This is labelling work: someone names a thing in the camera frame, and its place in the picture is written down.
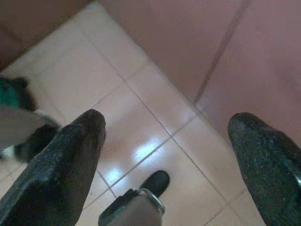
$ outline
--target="tiled floor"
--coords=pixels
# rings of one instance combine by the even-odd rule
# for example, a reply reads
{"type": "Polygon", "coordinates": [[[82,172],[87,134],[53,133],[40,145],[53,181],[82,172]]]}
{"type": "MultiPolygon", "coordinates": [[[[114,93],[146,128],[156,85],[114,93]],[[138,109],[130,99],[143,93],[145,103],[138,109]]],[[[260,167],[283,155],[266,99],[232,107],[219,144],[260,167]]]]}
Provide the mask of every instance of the tiled floor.
{"type": "MultiPolygon", "coordinates": [[[[61,124],[101,111],[107,139],[78,226],[154,171],[165,226],[262,226],[233,151],[162,72],[94,2],[5,69],[26,76],[39,108],[61,124]]],[[[26,165],[0,162],[0,196],[26,165]]]]}

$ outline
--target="green object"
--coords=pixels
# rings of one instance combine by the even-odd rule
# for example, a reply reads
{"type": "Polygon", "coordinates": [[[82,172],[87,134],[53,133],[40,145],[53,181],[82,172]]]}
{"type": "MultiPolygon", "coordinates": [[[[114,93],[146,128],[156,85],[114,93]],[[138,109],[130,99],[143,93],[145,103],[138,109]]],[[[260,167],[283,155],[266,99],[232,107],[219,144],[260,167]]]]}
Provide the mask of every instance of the green object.
{"type": "Polygon", "coordinates": [[[11,81],[0,79],[0,105],[22,107],[19,92],[15,90],[11,81]]]}
{"type": "Polygon", "coordinates": [[[34,102],[26,87],[27,80],[25,78],[0,77],[0,105],[34,111],[34,102]]]}

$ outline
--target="black shoe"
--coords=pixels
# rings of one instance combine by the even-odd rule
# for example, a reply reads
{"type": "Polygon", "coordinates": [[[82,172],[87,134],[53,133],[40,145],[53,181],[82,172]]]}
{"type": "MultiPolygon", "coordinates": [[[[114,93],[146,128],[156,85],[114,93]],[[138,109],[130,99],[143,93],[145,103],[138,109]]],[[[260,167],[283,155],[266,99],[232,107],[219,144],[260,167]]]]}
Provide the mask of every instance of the black shoe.
{"type": "Polygon", "coordinates": [[[169,185],[169,175],[162,170],[154,172],[147,180],[140,186],[150,190],[156,197],[160,197],[169,185]]]}

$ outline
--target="cat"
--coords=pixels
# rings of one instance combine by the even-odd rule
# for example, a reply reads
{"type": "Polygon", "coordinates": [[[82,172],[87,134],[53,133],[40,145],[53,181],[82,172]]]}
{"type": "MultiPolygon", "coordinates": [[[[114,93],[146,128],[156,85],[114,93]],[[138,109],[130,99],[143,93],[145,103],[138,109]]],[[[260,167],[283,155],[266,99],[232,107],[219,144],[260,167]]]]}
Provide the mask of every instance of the cat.
{"type": "MultiPolygon", "coordinates": [[[[35,103],[26,89],[28,82],[25,78],[8,79],[0,77],[0,103],[12,107],[18,107],[27,111],[35,110],[35,103]]],[[[47,123],[37,128],[21,144],[14,144],[0,152],[0,158],[11,159],[19,162],[29,162],[40,153],[57,134],[60,126],[49,116],[37,110],[47,123]]]]}

